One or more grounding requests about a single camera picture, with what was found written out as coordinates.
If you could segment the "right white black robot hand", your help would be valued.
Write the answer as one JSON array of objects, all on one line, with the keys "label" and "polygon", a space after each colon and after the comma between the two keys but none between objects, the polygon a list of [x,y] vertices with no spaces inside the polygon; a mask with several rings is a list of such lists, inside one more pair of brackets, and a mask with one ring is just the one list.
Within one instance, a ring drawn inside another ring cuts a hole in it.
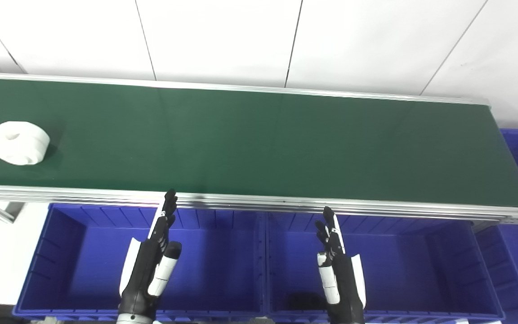
[{"label": "right white black robot hand", "polygon": [[323,251],[317,254],[326,308],[331,324],[364,324],[366,284],[359,254],[348,256],[335,212],[325,206],[325,221],[317,220],[317,238]]}]

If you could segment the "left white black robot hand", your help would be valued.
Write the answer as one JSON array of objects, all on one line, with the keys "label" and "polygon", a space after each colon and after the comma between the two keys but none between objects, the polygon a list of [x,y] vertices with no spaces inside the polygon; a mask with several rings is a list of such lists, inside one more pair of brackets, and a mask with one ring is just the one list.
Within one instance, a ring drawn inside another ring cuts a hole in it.
[{"label": "left white black robot hand", "polygon": [[169,232],[177,209],[175,189],[165,193],[146,240],[131,239],[121,274],[118,324],[152,324],[164,289],[181,256],[182,244]]}]

